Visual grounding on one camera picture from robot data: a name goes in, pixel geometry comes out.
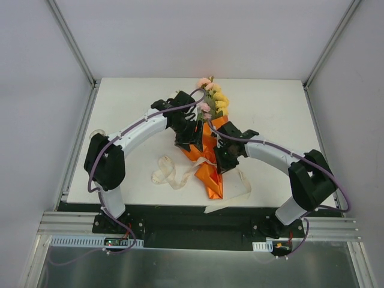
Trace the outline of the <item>orange wrapping paper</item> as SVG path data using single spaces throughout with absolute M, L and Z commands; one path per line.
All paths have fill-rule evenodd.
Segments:
M 211 135 L 212 131 L 207 123 L 204 123 L 202 130 L 202 151 L 194 145 L 190 145 L 190 151 L 181 148 L 184 155 L 192 162 L 200 158 L 207 159 L 198 165 L 194 173 L 195 177 L 204 184 L 208 197 L 211 200 L 221 200 L 223 198 L 223 176 L 217 172 L 216 157 L 214 147 L 217 139 Z

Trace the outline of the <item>cream printed ribbon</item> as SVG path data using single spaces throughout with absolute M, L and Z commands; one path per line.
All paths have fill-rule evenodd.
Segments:
M 178 182 L 175 180 L 175 176 L 176 176 L 175 164 L 170 157 L 165 155 L 158 160 L 158 167 L 160 169 L 155 171 L 152 174 L 151 180 L 154 184 L 157 184 L 157 185 L 169 184 L 174 190 L 179 190 L 186 185 L 189 177 L 194 173 L 195 170 L 197 170 L 197 167 L 203 164 L 208 166 L 209 168 L 217 168 L 216 164 L 210 162 L 208 159 L 204 157 L 200 157 L 183 174 L 181 181 Z M 234 204 L 241 203 L 249 199 L 252 191 L 251 184 L 249 183 L 247 177 L 244 175 L 244 173 L 241 170 L 239 170 L 238 168 L 236 168 L 235 170 L 239 175 L 239 178 L 245 188 L 245 193 L 233 198 L 229 198 L 227 200 L 221 200 L 218 204 L 207 206 L 204 210 L 205 214 L 209 214 L 209 213 L 227 208 L 229 206 L 233 206 Z

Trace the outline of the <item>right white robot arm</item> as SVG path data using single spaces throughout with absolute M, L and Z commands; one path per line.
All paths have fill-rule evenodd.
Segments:
M 218 137 L 214 154 L 219 174 L 236 168 L 238 158 L 244 157 L 266 163 L 289 178 L 291 197 L 257 225 L 263 236 L 277 239 L 286 235 L 294 221 L 319 208 L 337 190 L 333 174 L 320 151 L 312 149 L 298 154 L 266 140 L 256 131 L 241 132 L 230 121 L 217 130 L 213 123 L 208 125 Z

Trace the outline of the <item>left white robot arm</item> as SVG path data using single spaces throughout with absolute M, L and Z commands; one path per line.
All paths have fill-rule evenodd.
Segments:
M 96 133 L 91 137 L 83 166 L 89 176 L 87 189 L 98 193 L 102 210 L 108 215 L 106 226 L 113 233 L 121 233 L 127 226 L 121 193 L 126 157 L 144 141 L 168 128 L 175 132 L 175 146 L 186 151 L 191 150 L 191 145 L 201 149 L 203 122 L 197 118 L 197 110 L 202 101 L 179 91 L 173 98 L 152 103 L 129 126 L 107 136 Z

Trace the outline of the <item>white ceramic vase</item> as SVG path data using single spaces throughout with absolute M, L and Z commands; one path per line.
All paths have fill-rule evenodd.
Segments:
M 106 137 L 106 132 L 102 129 L 96 129 L 92 131 L 89 135 L 89 139 L 103 139 Z

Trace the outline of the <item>artificial flower bouquet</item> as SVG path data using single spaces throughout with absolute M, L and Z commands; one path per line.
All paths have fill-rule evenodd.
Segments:
M 229 99 L 223 93 L 214 77 L 200 78 L 196 83 L 197 88 L 206 91 L 205 98 L 198 105 L 187 109 L 186 120 L 212 121 L 215 125 L 223 125 L 228 121 Z

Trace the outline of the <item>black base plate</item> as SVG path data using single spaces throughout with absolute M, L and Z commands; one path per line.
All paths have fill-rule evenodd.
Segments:
M 283 227 L 274 208 L 228 207 L 206 214 L 202 206 L 127 205 L 118 218 L 146 248 L 250 251 L 267 238 L 304 237 L 295 220 Z

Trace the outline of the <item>left aluminium frame post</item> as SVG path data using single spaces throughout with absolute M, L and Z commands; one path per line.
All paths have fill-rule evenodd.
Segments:
M 94 77 L 93 73 L 91 72 L 91 69 L 89 68 L 89 65 L 86 62 L 86 59 L 57 3 L 55 0 L 45 0 L 45 3 L 51 12 L 58 28 L 60 29 L 62 36 L 64 37 L 64 40 L 72 52 L 76 62 L 78 63 L 82 73 L 86 77 L 88 83 L 92 88 L 95 88 L 97 86 L 97 79 Z

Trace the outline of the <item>aluminium frame post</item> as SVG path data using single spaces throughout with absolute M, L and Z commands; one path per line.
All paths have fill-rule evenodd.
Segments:
M 91 72 L 91 69 L 89 68 L 89 65 L 86 62 L 86 59 L 57 3 L 55 0 L 45 0 L 45 3 L 51 12 L 58 28 L 60 29 L 62 36 L 64 37 L 64 40 L 72 52 L 76 62 L 78 63 L 82 73 L 86 77 L 88 83 L 92 88 L 95 88 L 97 86 L 97 79 L 94 77 L 93 73 Z
M 340 37 L 342 36 L 343 32 L 347 28 L 348 24 L 351 22 L 353 16 L 355 15 L 355 13 L 357 12 L 358 8 L 361 6 L 362 3 L 363 3 L 363 0 L 350 1 L 346 11 L 344 12 L 339 23 L 335 27 L 326 45 L 322 49 L 308 77 L 303 82 L 304 91 L 308 91 L 309 87 L 311 86 L 318 72 L 320 71 L 321 67 L 325 64 L 327 58 L 330 56 L 331 52 L 336 47 L 336 44 L 338 43 Z

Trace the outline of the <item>right aluminium frame post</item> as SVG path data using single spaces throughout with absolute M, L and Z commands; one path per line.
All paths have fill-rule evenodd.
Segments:
M 338 43 L 340 37 L 342 36 L 343 32 L 347 28 L 348 24 L 351 22 L 353 16 L 355 15 L 355 13 L 357 12 L 358 8 L 361 6 L 362 3 L 363 3 L 363 0 L 350 1 L 346 11 L 344 12 L 339 23 L 335 27 L 326 45 L 322 49 L 308 77 L 303 82 L 304 91 L 308 91 L 309 87 L 311 86 L 318 72 L 320 71 L 321 67 L 325 64 L 327 58 L 330 56 L 331 52 L 336 47 L 336 44 Z

